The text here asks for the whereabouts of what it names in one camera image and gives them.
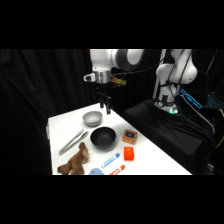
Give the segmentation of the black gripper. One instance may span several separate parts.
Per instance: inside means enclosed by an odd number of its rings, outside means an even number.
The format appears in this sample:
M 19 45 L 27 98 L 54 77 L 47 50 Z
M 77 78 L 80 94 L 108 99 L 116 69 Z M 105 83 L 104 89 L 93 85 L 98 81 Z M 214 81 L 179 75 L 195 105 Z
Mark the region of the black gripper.
M 106 100 L 107 115 L 111 114 L 112 98 L 111 98 L 111 84 L 97 84 L 96 85 L 97 98 L 99 99 L 100 108 L 104 108 L 104 100 Z

